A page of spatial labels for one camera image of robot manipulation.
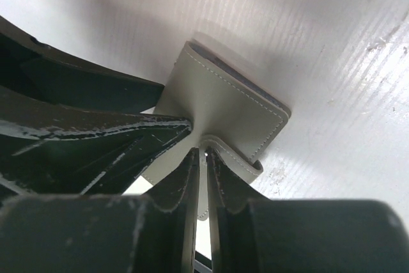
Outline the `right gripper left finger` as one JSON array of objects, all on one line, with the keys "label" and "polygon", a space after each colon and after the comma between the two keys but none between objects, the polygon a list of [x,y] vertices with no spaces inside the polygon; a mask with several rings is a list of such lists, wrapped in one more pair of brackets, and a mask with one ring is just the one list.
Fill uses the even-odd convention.
[{"label": "right gripper left finger", "polygon": [[1,209],[2,272],[192,272],[199,150],[141,195],[16,196]]}]

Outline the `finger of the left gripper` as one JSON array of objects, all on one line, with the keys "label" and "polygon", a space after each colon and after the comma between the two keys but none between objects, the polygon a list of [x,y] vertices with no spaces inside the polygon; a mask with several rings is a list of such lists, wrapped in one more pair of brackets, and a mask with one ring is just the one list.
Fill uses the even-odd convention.
[{"label": "finger of the left gripper", "polygon": [[65,53],[1,19],[1,85],[69,107],[138,114],[155,107],[164,85]]},{"label": "finger of the left gripper", "polygon": [[1,88],[1,197],[121,194],[191,130],[185,118],[77,109]]}]

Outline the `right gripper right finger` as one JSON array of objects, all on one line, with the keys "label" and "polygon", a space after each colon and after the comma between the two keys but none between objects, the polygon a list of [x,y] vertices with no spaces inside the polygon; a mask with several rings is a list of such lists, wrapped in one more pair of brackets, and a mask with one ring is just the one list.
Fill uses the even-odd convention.
[{"label": "right gripper right finger", "polygon": [[272,200],[207,148],[214,272],[407,272],[408,234],[370,199]]}]

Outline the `grey leather card holder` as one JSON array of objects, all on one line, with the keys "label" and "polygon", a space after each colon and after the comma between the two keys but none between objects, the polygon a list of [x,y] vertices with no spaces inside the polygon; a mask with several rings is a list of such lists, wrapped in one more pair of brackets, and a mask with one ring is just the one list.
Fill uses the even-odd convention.
[{"label": "grey leather card holder", "polygon": [[197,218],[208,218],[205,150],[211,146],[242,180],[262,174],[259,157],[287,124],[291,111],[252,82],[230,61],[197,41],[187,41],[154,109],[156,115],[184,117],[192,132],[143,173],[159,183],[195,147],[200,151]]}]

